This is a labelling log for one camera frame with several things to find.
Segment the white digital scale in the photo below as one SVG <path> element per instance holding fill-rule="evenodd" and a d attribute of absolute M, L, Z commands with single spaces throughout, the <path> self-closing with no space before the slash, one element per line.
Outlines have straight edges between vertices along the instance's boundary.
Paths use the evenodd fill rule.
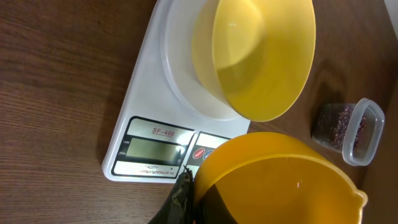
<path fill-rule="evenodd" d="M 204 3 L 157 1 L 103 161 L 109 180 L 175 183 L 184 166 L 195 175 L 219 145 L 247 133 L 250 121 L 208 93 L 193 69 Z"/>

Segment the yellow plastic bowl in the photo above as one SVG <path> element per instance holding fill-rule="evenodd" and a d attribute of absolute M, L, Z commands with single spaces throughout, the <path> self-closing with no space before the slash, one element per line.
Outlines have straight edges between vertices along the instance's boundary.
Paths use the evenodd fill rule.
<path fill-rule="evenodd" d="M 195 204 L 216 185 L 238 223 L 358 224 L 367 195 L 304 143 L 283 134 L 232 139 L 200 166 Z"/>
<path fill-rule="evenodd" d="M 252 121 L 272 120 L 293 105 L 314 50 L 311 0 L 208 0 L 192 37 L 199 81 Z"/>

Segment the wooden table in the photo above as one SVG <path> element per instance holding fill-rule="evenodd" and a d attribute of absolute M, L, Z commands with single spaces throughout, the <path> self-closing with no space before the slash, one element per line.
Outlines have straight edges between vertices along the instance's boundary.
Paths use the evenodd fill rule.
<path fill-rule="evenodd" d="M 146 223 L 171 185 L 105 179 L 108 148 L 155 0 L 0 2 L 0 223 Z M 398 44 L 383 0 L 314 0 L 317 49 L 293 107 L 253 131 L 310 138 L 323 102 L 386 110 Z"/>

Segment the plastic container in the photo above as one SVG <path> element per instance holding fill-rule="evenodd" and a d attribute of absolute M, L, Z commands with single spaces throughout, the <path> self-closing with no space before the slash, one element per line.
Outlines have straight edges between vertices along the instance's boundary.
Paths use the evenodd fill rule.
<path fill-rule="evenodd" d="M 312 138 L 328 149 L 340 152 L 346 163 L 367 166 L 373 159 L 384 127 L 384 113 L 375 102 L 321 106 Z"/>
<path fill-rule="evenodd" d="M 331 162 L 277 133 L 227 141 L 203 161 L 194 184 L 195 205 L 222 205 L 213 207 L 236 223 L 358 224 L 368 201 Z"/>
<path fill-rule="evenodd" d="M 315 50 L 311 0 L 208 0 L 192 36 L 201 84 L 252 121 L 269 121 L 299 97 Z"/>

